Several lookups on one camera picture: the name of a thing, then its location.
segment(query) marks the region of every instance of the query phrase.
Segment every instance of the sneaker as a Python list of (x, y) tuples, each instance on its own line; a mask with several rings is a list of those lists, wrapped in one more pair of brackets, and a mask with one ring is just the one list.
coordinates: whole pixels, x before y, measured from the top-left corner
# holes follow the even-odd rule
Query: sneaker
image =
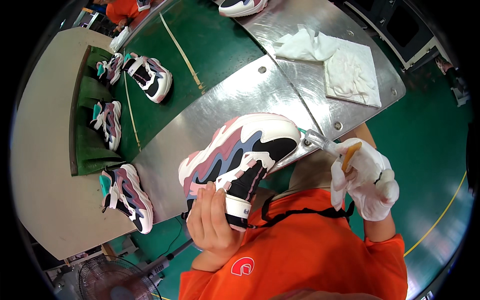
[(144, 11), (150, 8), (150, 0), (137, 0), (138, 11)]
[(300, 142), (297, 126), (284, 116), (255, 113), (236, 117), (218, 129), (205, 150), (182, 161), (179, 180), (190, 211), (197, 191), (208, 181), (224, 188), (226, 217), (233, 229), (245, 231), (250, 201), (258, 183)]
[(102, 76), (107, 73), (108, 70), (108, 64), (106, 61), (99, 61), (96, 63), (96, 75), (98, 76), (99, 79), (102, 79)]
[(107, 208), (118, 209), (130, 218), (140, 233), (149, 233), (153, 225), (153, 206), (140, 188), (135, 167), (125, 164), (113, 171), (105, 168), (99, 179), (104, 195), (102, 212)]
[(113, 85), (120, 78), (121, 66), (123, 64), (123, 55), (121, 53), (113, 54), (112, 58), (107, 64), (108, 73), (107, 80)]
[(160, 103), (165, 98), (172, 85), (172, 73), (154, 58), (127, 54), (123, 70), (138, 83), (148, 99), (155, 103)]
[(117, 151), (121, 138), (121, 104), (118, 101), (99, 101), (93, 107), (93, 119), (89, 127), (104, 134), (104, 141), (111, 151)]
[(268, 0), (225, 0), (218, 7), (221, 16), (237, 18), (262, 11)]

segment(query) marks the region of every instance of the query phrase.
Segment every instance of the white glove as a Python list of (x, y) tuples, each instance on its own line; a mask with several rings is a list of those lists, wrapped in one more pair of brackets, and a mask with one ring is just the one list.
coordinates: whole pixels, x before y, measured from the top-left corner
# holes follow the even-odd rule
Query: white glove
[(348, 148), (358, 142), (362, 142), (362, 146), (348, 162), (346, 173), (352, 172), (347, 177), (342, 171), (340, 158), (331, 167), (332, 206), (338, 211), (348, 192), (363, 219), (381, 221), (387, 217), (400, 195), (398, 183), (388, 159), (366, 141), (351, 138), (337, 144), (335, 150), (343, 157)]

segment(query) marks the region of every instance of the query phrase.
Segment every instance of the orange t-shirt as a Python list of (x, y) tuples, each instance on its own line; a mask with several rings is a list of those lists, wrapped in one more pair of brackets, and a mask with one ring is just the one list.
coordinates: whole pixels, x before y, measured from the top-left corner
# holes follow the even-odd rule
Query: orange t-shirt
[(116, 0), (107, 4), (107, 17), (115, 24), (125, 18), (135, 18), (140, 14), (136, 0)]
[[(305, 207), (331, 207), (330, 192), (306, 190), (273, 201), (268, 216)], [(261, 209), (249, 223), (265, 223)], [(179, 299), (263, 300), (312, 288), (404, 300), (408, 288), (404, 247), (400, 234), (378, 243), (362, 241), (345, 218), (291, 215), (270, 228), (247, 229), (238, 252), (217, 272), (182, 273)]]

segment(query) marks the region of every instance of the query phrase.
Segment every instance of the electric fan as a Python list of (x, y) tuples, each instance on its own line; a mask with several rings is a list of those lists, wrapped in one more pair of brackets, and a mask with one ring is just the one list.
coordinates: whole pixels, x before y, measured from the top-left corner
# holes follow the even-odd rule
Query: electric fan
[(78, 286), (84, 300), (161, 299), (145, 272), (116, 256), (101, 255), (80, 270)]

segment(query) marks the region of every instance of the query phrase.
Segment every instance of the yellow floor line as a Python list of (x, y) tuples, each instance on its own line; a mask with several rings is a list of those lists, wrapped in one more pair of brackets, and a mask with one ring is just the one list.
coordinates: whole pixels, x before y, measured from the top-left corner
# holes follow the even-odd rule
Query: yellow floor line
[(160, 297), (159, 295), (154, 294), (154, 293), (150, 293), (150, 294), (152, 294), (152, 295), (154, 295), (154, 296), (157, 296), (157, 297), (159, 297), (159, 298), (162, 298), (163, 300), (170, 300), (170, 299), (168, 299), (168, 298)]
[(193, 80), (195, 80), (195, 83), (198, 85), (198, 89), (202, 90), (202, 95), (205, 94), (203, 82), (200, 82), (200, 80), (198, 79), (197, 73), (195, 73), (195, 70), (193, 69), (192, 64), (190, 63), (187, 56), (185, 55), (185, 52), (183, 52), (183, 49), (180, 47), (180, 44), (177, 42), (177, 39), (173, 36), (173, 33), (170, 31), (170, 28), (167, 26), (167, 22), (165, 22), (165, 19), (163, 18), (162, 13), (160, 13), (160, 18), (162, 19), (163, 25), (165, 26), (165, 29), (167, 30), (168, 34), (170, 35), (173, 42), (177, 46), (181, 56), (183, 57), (183, 60), (187, 64), (187, 67), (193, 76)]
[(125, 80), (125, 91), (127, 92), (128, 109), (130, 110), (130, 118), (132, 119), (133, 132), (135, 133), (135, 139), (137, 140), (138, 151), (141, 152), (142, 148), (140, 147), (140, 141), (138, 140), (137, 129), (135, 128), (135, 121), (133, 121), (132, 107), (130, 106), (130, 97), (128, 96), (127, 75), (123, 74), (123, 79)]
[(450, 208), (450, 205), (452, 205), (452, 202), (453, 200), (455, 199), (456, 195), (458, 194), (458, 191), (460, 190), (460, 187), (462, 186), (463, 184), (463, 181), (465, 180), (465, 176), (467, 175), (467, 171), (465, 171), (465, 173), (463, 174), (463, 178), (462, 178), (462, 181), (460, 182), (460, 184), (458, 185), (458, 188), (455, 192), (455, 194), (453, 195), (452, 197), (452, 200), (450, 200), (450, 203), (447, 205), (447, 207), (445, 208), (444, 212), (442, 212), (442, 214), (440, 215), (440, 217), (438, 217), (437, 221), (432, 225), (432, 227), (430, 227), (430, 229), (427, 231), (427, 233), (425, 233), (423, 235), (423, 237), (421, 237), (421, 239), (415, 244), (412, 246), (412, 248), (410, 248), (407, 252), (405, 252), (405, 254), (403, 255), (403, 257), (405, 257), (407, 254), (409, 254), (410, 252), (412, 252), (413, 249), (415, 249), (415, 247), (417, 247), (421, 241), (423, 241), (427, 235), (435, 228), (435, 226), (437, 226), (438, 222), (440, 222), (440, 220), (444, 217), (445, 213), (447, 212), (447, 210)]

